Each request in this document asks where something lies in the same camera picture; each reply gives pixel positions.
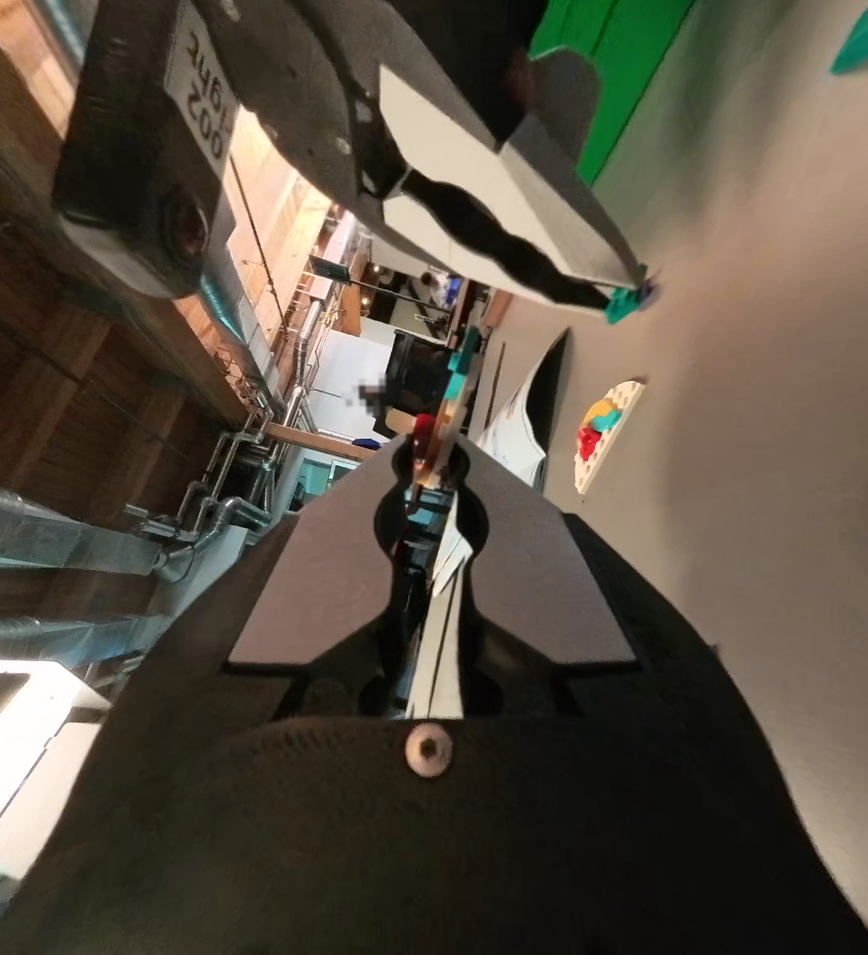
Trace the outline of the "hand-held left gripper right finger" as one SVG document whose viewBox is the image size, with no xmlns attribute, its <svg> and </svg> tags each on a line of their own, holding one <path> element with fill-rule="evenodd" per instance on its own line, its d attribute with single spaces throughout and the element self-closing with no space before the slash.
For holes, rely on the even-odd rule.
<svg viewBox="0 0 868 955">
<path fill-rule="evenodd" d="M 633 665 L 561 511 L 473 442 L 456 449 L 466 464 L 456 524 L 480 616 L 557 666 Z"/>
</svg>

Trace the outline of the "large smooth metal duct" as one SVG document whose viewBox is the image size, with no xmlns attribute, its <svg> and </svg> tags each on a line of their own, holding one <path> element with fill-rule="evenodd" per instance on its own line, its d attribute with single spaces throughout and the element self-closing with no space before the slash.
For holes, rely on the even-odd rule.
<svg viewBox="0 0 868 955">
<path fill-rule="evenodd" d="M 243 498 L 229 497 L 214 509 L 205 531 L 181 542 L 178 529 L 169 526 L 169 544 L 162 544 L 70 519 L 0 488 L 0 570 L 75 569 L 178 582 L 236 520 L 263 533 L 273 517 Z"/>
</svg>

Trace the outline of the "half-round lego plate assembly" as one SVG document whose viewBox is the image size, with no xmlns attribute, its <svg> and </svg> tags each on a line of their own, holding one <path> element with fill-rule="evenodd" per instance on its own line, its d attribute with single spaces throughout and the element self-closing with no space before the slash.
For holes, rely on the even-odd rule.
<svg viewBox="0 0 868 955">
<path fill-rule="evenodd" d="M 449 460 L 481 377 L 484 342 L 479 328 L 466 327 L 463 339 L 450 354 L 447 383 L 437 412 L 419 414 L 414 419 L 406 442 L 411 475 L 407 501 L 411 509 L 420 505 L 424 493 L 451 488 Z"/>
</svg>

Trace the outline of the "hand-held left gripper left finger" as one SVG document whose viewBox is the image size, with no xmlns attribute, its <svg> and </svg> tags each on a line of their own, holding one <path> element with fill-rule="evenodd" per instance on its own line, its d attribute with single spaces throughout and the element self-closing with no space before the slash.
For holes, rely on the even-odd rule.
<svg viewBox="0 0 868 955">
<path fill-rule="evenodd" d="M 397 456 L 405 436 L 305 505 L 228 658 L 235 668 L 315 662 L 386 610 L 392 562 L 376 520 L 399 494 Z"/>
</svg>

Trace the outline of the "small teal lego brick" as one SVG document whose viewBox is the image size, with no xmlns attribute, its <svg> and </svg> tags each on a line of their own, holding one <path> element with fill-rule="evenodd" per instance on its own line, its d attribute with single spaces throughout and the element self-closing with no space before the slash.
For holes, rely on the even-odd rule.
<svg viewBox="0 0 868 955">
<path fill-rule="evenodd" d="M 646 281 L 636 289 L 615 289 L 604 309 L 607 324 L 614 327 L 630 315 L 643 311 L 654 301 L 657 293 L 658 284 L 652 281 Z"/>
</svg>

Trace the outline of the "white box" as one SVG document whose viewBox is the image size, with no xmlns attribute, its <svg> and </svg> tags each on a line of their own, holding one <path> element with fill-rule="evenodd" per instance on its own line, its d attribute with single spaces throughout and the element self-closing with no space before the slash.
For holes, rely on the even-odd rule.
<svg viewBox="0 0 868 955">
<path fill-rule="evenodd" d="M 0 659 L 0 893 L 43 851 L 108 709 L 59 663 Z"/>
</svg>

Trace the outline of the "corrugated metal ventilation duct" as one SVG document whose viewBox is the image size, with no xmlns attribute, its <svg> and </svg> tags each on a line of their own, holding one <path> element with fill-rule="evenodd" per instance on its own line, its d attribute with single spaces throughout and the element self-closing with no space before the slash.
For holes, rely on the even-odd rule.
<svg viewBox="0 0 868 955">
<path fill-rule="evenodd" d="M 318 431 L 308 402 L 308 388 L 305 381 L 308 371 L 308 355 L 310 346 L 321 324 L 322 303 L 315 301 L 309 309 L 303 324 L 297 330 L 292 352 L 292 372 L 289 378 L 287 404 L 282 413 L 281 425 L 293 428 L 298 421 L 302 429 L 315 434 Z"/>
</svg>

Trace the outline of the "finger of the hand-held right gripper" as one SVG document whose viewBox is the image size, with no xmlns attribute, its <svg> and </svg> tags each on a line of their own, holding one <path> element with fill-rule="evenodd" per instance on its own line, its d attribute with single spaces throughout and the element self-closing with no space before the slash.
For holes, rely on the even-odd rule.
<svg viewBox="0 0 868 955">
<path fill-rule="evenodd" d="M 506 141 L 449 79 L 408 78 L 406 66 L 380 65 L 381 117 L 410 171 L 461 190 L 559 274 L 635 288 L 640 260 L 577 169 L 599 101 L 595 68 L 568 49 L 529 66 L 535 107 Z"/>
<path fill-rule="evenodd" d="M 534 244 L 508 232 L 458 186 L 407 175 L 383 203 L 384 221 L 425 254 L 481 285 L 537 302 L 604 313 L 595 283 L 563 273 Z"/>
</svg>

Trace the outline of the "green plastic bin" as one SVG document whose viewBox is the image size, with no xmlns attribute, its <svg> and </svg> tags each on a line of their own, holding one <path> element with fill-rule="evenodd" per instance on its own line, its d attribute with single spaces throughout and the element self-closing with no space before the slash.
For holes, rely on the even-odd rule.
<svg viewBox="0 0 868 955">
<path fill-rule="evenodd" d="M 565 49 L 581 55 L 599 82 L 598 105 L 577 169 L 594 185 L 693 1 L 548 1 L 529 52 Z"/>
</svg>

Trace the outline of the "half-round white lego plate build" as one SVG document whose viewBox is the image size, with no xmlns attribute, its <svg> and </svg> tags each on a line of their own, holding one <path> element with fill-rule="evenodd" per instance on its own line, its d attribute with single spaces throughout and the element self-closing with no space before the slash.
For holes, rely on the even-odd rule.
<svg viewBox="0 0 868 955">
<path fill-rule="evenodd" d="M 586 495 L 610 449 L 643 397 L 647 384 L 623 381 L 607 390 L 585 412 L 575 436 L 573 483 L 578 495 Z"/>
</svg>

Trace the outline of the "open lego instruction booklet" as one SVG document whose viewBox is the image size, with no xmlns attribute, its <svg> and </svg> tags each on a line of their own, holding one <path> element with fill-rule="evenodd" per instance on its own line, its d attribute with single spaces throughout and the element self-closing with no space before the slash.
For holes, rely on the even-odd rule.
<svg viewBox="0 0 868 955">
<path fill-rule="evenodd" d="M 508 401 L 488 412 L 486 428 L 476 440 L 492 459 L 539 493 L 546 483 L 547 456 L 570 334 L 570 329 L 565 329 L 553 339 Z"/>
</svg>

